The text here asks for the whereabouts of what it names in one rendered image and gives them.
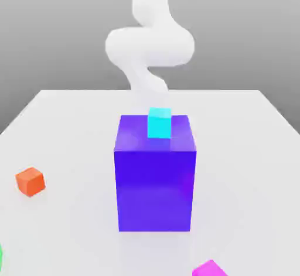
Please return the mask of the small cyan cube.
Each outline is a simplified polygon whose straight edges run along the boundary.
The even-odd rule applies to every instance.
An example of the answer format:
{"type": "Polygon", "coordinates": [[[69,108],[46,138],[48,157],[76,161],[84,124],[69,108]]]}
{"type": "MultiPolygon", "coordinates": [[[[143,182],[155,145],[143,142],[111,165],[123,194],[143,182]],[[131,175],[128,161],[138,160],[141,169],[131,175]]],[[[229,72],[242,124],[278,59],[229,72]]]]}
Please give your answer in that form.
{"type": "Polygon", "coordinates": [[[171,137],[172,111],[170,108],[150,108],[147,118],[148,138],[171,137]]]}

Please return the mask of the small orange cube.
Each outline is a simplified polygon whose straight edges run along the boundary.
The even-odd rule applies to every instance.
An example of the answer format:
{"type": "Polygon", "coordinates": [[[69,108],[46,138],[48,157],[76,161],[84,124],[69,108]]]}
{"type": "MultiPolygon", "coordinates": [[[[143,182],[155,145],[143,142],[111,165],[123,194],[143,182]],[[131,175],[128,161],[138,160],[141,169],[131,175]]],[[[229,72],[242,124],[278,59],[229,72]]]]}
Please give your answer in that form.
{"type": "Polygon", "coordinates": [[[32,197],[45,189],[43,173],[34,167],[15,175],[19,190],[26,196],[32,197]]]}

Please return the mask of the small magenta cube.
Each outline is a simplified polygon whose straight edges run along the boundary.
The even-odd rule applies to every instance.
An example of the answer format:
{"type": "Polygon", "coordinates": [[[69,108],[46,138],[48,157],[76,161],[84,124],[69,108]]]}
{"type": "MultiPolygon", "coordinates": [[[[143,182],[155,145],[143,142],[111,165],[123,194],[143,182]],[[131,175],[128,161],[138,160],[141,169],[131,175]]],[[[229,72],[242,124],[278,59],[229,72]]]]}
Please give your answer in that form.
{"type": "Polygon", "coordinates": [[[209,260],[195,268],[192,276],[228,276],[215,262],[209,260]]]}

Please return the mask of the large purple box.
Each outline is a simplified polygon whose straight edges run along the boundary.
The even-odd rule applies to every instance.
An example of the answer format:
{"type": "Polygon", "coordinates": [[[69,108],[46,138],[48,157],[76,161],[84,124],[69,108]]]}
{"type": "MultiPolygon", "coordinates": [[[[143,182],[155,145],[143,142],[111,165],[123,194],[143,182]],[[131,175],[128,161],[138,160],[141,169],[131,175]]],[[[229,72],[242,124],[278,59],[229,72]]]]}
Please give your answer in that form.
{"type": "Polygon", "coordinates": [[[147,137],[145,115],[120,118],[114,147],[120,231],[189,231],[196,145],[186,115],[169,139],[147,137]]]}

